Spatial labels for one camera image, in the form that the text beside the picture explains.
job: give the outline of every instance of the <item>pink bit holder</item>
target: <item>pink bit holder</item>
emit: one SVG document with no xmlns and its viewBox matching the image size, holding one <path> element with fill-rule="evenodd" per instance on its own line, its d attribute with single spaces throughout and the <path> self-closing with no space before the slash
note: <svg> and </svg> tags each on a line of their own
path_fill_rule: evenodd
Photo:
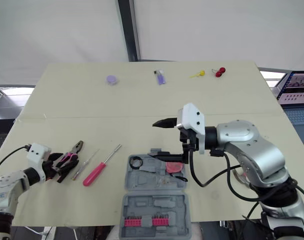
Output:
<svg viewBox="0 0 304 240">
<path fill-rule="evenodd" d="M 128 216 L 124 220 L 124 227 L 141 227 L 141 216 Z M 153 217 L 152 225 L 155 227 L 169 226 L 168 217 Z"/>
</svg>

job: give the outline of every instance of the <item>pink screwdriver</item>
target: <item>pink screwdriver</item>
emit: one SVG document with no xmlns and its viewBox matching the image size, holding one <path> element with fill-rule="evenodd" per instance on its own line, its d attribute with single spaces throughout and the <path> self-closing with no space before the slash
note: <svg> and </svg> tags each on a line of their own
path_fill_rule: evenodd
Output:
<svg viewBox="0 0 304 240">
<path fill-rule="evenodd" d="M 112 156 L 120 149 L 122 145 L 119 144 L 112 153 L 105 159 L 104 162 L 101 162 L 83 181 L 83 185 L 88 187 L 93 183 L 93 181 L 100 175 L 102 170 L 107 166 L 106 163 L 112 158 Z"/>
</svg>

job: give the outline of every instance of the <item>red screwdriver handle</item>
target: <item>red screwdriver handle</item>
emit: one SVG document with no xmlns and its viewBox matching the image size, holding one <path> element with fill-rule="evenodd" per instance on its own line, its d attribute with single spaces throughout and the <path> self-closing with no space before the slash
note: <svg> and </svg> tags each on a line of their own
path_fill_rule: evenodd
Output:
<svg viewBox="0 0 304 240">
<path fill-rule="evenodd" d="M 107 165 L 103 162 L 101 162 L 83 181 L 83 185 L 88 187 L 93 183 L 93 181 L 100 175 L 102 170 L 106 167 Z"/>
</svg>

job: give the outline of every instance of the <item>gray tool case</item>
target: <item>gray tool case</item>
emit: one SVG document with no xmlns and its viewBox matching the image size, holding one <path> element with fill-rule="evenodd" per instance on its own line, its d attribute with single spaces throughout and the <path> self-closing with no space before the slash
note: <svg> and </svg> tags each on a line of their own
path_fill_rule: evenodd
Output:
<svg viewBox="0 0 304 240">
<path fill-rule="evenodd" d="M 139 169 L 130 167 L 133 157 L 142 159 Z M 185 168 L 173 175 L 185 177 Z M 165 162 L 149 155 L 128 158 L 125 188 L 129 193 L 122 202 L 120 240 L 191 238 L 189 200 L 182 191 L 186 182 L 174 176 L 166 172 Z"/>
</svg>

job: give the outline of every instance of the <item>yellow pin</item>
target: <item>yellow pin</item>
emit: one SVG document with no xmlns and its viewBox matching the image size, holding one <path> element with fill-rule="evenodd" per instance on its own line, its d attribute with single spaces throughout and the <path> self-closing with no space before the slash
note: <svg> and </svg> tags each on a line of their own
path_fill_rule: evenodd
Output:
<svg viewBox="0 0 304 240">
<path fill-rule="evenodd" d="M 200 71 L 198 74 L 190 76 L 190 78 L 194 78 L 194 77 L 199 77 L 199 76 L 204 76 L 206 74 L 206 72 L 204 70 Z"/>
</svg>

